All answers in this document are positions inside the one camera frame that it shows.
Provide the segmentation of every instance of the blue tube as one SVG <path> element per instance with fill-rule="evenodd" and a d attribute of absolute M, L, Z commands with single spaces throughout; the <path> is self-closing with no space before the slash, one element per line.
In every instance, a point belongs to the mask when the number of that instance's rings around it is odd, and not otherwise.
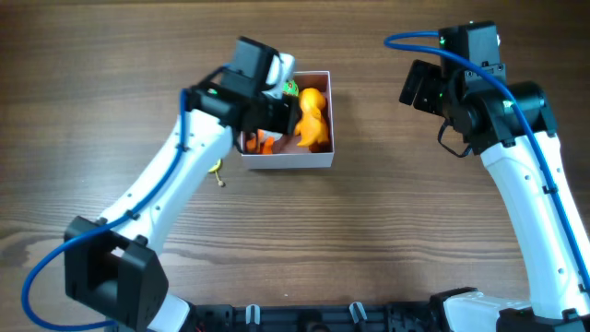
<path fill-rule="evenodd" d="M 176 169 L 176 166 L 178 166 L 178 163 L 181 160 L 181 156 L 183 154 L 182 147 L 184 146 L 184 142 L 186 139 L 186 119 L 185 119 L 185 109 L 184 109 L 185 106 L 186 106 L 186 90 L 183 89 L 180 94 L 181 133 L 180 133 L 180 138 L 179 138 L 179 148 L 177 149 L 176 154 L 174 155 L 174 159 L 172 160 L 172 163 L 170 164 L 170 166 L 168 167 L 168 170 L 164 173 L 162 178 L 158 181 L 158 183 L 154 186 L 154 188 L 141 201 L 139 201 L 135 207 L 133 207 L 131 209 L 131 211 L 133 211 L 133 214 L 136 214 L 137 212 L 141 211 L 149 203 L 149 201 L 151 201 L 154 198 L 154 196 L 158 194 L 158 191 L 168 181 L 168 179 L 170 178 L 170 176 L 172 175 L 172 173 Z M 49 262 L 51 262 L 59 254 L 63 253 L 64 251 L 66 251 L 68 249 L 71 249 L 72 247 L 74 247 L 78 244 L 81 244 L 81 243 L 91 239 L 92 237 L 94 237 L 96 235 L 102 234 L 108 230 L 111 230 L 111 229 L 119 226 L 119 225 L 122 225 L 123 223 L 125 223 L 128 220 L 129 220 L 129 217 L 127 217 L 127 215 L 123 215 L 119 219 L 117 219 L 113 222 L 110 222 L 104 226 L 100 226 L 92 231 L 87 231 L 87 232 L 85 232 L 73 239 L 68 240 L 65 243 L 62 243 L 57 248 L 53 249 L 47 256 L 45 256 L 41 260 L 41 262 L 39 262 L 39 264 L 37 264 L 30 271 L 30 273 L 27 276 L 27 278 L 25 279 L 25 283 L 22 287 L 22 292 L 20 294 L 20 301 L 22 303 L 22 309 L 24 310 L 25 314 L 27 314 L 27 316 L 29 317 L 29 319 L 33 323 L 35 323 L 38 326 L 41 326 L 43 328 L 54 330 L 54 331 L 85 331 L 85 330 L 89 330 L 89 329 L 103 328 L 106 326 L 113 326 L 113 325 L 117 324 L 115 321 L 104 321 L 104 322 L 84 324 L 84 325 L 78 325 L 78 326 L 63 326 L 63 325 L 56 325 L 56 324 L 49 323 L 49 322 L 43 320 L 42 318 L 38 317 L 33 312 L 32 308 L 30 307 L 29 293 L 30 293 L 30 287 L 32 286 L 33 281 L 35 280 L 35 278 L 37 277 L 39 272 L 41 272 L 41 270 L 45 266 L 47 266 L 47 264 L 49 264 Z"/>
<path fill-rule="evenodd" d="M 590 276 L 588 276 L 588 269 L 586 268 L 586 265 L 584 263 L 584 259 L 582 258 L 582 252 L 580 251 L 580 247 L 578 246 L 578 243 L 575 240 L 575 236 L 573 235 L 572 225 L 570 225 L 570 221 L 568 220 L 568 216 L 565 213 L 565 208 L 563 207 L 563 203 L 561 202 L 560 196 L 557 192 L 557 185 L 555 184 L 555 181 L 553 180 L 553 175 L 551 175 L 551 171 L 549 170 L 549 165 L 547 164 L 547 161 L 545 160 L 545 156 L 543 156 L 543 151 L 541 150 L 541 147 L 539 146 L 537 139 L 535 138 L 535 134 L 533 133 L 533 130 L 531 129 L 530 125 L 528 124 L 528 122 L 525 118 L 525 115 L 523 113 L 523 110 L 520 108 L 520 105 L 518 105 L 518 102 L 517 102 L 516 98 L 514 97 L 514 95 L 503 83 L 501 83 L 498 79 L 496 79 L 496 77 L 493 77 L 492 75 L 488 74 L 486 71 L 481 69 L 479 66 L 469 62 L 464 57 L 461 57 L 455 53 L 451 53 L 451 52 L 441 50 L 438 48 L 434 48 L 434 47 L 421 46 L 421 45 L 407 45 L 407 44 L 400 44 L 400 43 L 393 42 L 393 41 L 400 40 L 400 39 L 415 38 L 415 37 L 436 37 L 436 38 L 438 38 L 439 33 L 437 31 L 417 31 L 417 32 L 400 33 L 400 34 L 396 34 L 396 35 L 387 37 L 385 39 L 385 41 L 383 41 L 383 44 L 385 45 L 385 47 L 392 48 L 395 50 L 430 53 L 430 54 L 435 54 L 440 57 L 451 60 L 451 61 L 463 66 L 464 68 L 469 69 L 469 70 L 473 71 L 474 73 L 478 74 L 479 76 L 481 76 L 488 83 L 490 83 L 494 88 L 498 89 L 504 95 L 504 97 L 506 97 L 506 99 L 513 102 L 512 108 L 514 110 L 514 114 L 516 115 L 516 118 L 518 119 L 520 126 L 522 126 L 523 129 L 525 130 L 526 137 L 528 137 L 528 141 L 531 144 L 531 148 L 533 148 L 533 152 L 535 153 L 535 156 L 537 157 L 539 167 L 540 167 L 541 171 L 543 172 L 543 176 L 545 176 L 545 181 L 547 182 L 547 188 L 551 192 L 551 199 L 553 200 L 553 204 L 555 205 L 555 209 L 557 210 L 557 214 L 560 217 L 561 226 L 563 227 L 563 230 L 565 231 L 565 235 L 568 239 L 568 243 L 570 245 L 570 248 L 572 249 L 573 259 L 575 260 L 575 263 L 577 264 L 577 266 L 580 270 L 580 274 L 582 275 L 582 280 L 584 282 L 584 288 L 586 290 L 590 290 Z"/>

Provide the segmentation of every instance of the wooden tabletop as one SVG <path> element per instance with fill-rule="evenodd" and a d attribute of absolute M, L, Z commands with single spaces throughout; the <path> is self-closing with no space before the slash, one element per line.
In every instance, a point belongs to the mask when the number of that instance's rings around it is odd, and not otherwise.
<path fill-rule="evenodd" d="M 187 300 L 384 303 L 463 286 L 527 296 L 480 158 L 453 157 L 436 142 L 441 118 L 397 102 L 415 58 L 438 63 L 383 47 L 403 31 L 496 21 L 509 81 L 536 81 L 549 95 L 572 193 L 590 220 L 587 2 L 4 3 L 0 331 L 37 330 L 20 308 L 30 269 L 74 216 L 95 218 L 124 193 L 169 134 L 179 89 L 229 61 L 240 35 L 293 54 L 300 70 L 330 71 L 336 155 L 331 169 L 252 172 L 232 151 L 220 173 L 227 186 L 204 181 L 160 257 L 171 291 Z M 448 140 L 462 147 L 458 135 Z M 61 256 L 31 299 L 55 323 L 100 319 L 65 297 Z"/>

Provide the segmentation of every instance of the white box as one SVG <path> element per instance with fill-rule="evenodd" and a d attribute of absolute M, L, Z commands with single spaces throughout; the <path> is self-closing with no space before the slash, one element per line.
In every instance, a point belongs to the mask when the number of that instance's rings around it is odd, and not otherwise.
<path fill-rule="evenodd" d="M 296 168 L 326 168 L 332 166 L 334 158 L 334 115 L 332 112 L 332 89 L 330 85 L 330 72 L 309 71 L 296 72 L 293 79 L 299 91 L 307 88 L 316 88 L 325 96 L 327 115 L 326 122 L 330 131 L 330 147 L 327 152 L 321 153 L 278 153 L 272 155 L 242 154 L 243 165 L 249 170 L 263 169 L 296 169 Z"/>

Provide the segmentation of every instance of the brown wood grain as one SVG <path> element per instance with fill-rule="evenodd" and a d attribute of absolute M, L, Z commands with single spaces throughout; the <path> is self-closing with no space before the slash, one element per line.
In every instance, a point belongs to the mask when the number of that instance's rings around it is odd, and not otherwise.
<path fill-rule="evenodd" d="M 480 159 L 448 154 L 441 120 L 397 102 L 411 62 L 437 59 L 385 49 L 396 32 L 495 20 L 509 80 L 549 95 L 590 219 L 587 3 L 109 2 L 0 2 L 0 331 L 37 330 L 20 309 L 27 273 L 75 215 L 97 216 L 134 181 L 175 121 L 178 90 L 230 60 L 239 35 L 331 72 L 336 155 L 329 170 L 250 172 L 232 152 L 228 185 L 204 182 L 161 256 L 187 300 L 378 303 L 462 286 L 527 296 Z M 65 297 L 62 264 L 35 283 L 35 310 L 55 323 L 100 319 Z"/>

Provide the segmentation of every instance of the wooden table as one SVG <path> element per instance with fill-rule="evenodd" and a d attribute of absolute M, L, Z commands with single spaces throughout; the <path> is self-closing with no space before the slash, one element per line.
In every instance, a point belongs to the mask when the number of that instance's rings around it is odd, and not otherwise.
<path fill-rule="evenodd" d="M 494 19 L 510 82 L 533 80 L 560 124 L 561 153 L 590 219 L 586 4 L 329 1 L 0 6 L 0 331 L 30 269 L 76 215 L 94 218 L 155 155 L 177 95 L 230 60 L 246 35 L 332 75 L 328 170 L 246 171 L 233 151 L 172 228 L 160 260 L 194 303 L 294 305 L 423 300 L 476 286 L 526 297 L 519 246 L 480 158 L 436 142 L 442 119 L 399 104 L 415 58 L 383 38 Z M 432 41 L 419 41 L 433 44 Z M 461 148 L 457 135 L 450 144 Z M 100 316 L 67 299 L 63 258 L 31 294 L 55 323 Z"/>

